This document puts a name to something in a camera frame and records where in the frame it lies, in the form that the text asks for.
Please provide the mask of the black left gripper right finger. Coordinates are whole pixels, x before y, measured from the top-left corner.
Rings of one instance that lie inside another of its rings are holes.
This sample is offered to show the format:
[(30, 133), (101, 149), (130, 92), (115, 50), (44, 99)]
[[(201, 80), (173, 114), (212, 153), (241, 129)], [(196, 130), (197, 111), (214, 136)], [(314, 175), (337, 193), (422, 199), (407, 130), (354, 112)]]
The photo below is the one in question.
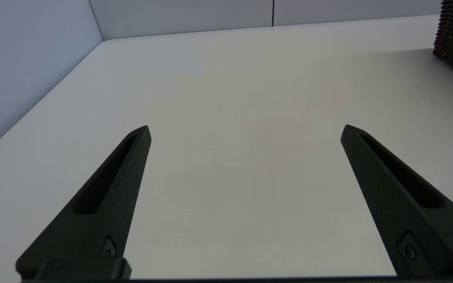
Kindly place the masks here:
[(453, 280), (453, 202), (366, 131), (341, 144), (397, 276)]

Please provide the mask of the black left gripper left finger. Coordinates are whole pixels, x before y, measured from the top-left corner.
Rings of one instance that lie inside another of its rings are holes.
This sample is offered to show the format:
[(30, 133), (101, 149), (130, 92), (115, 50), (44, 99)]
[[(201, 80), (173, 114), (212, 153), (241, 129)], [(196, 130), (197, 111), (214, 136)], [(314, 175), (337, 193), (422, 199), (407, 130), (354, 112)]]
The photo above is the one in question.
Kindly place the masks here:
[(15, 263), (23, 281), (100, 281), (131, 276), (124, 258), (151, 146), (131, 131)]

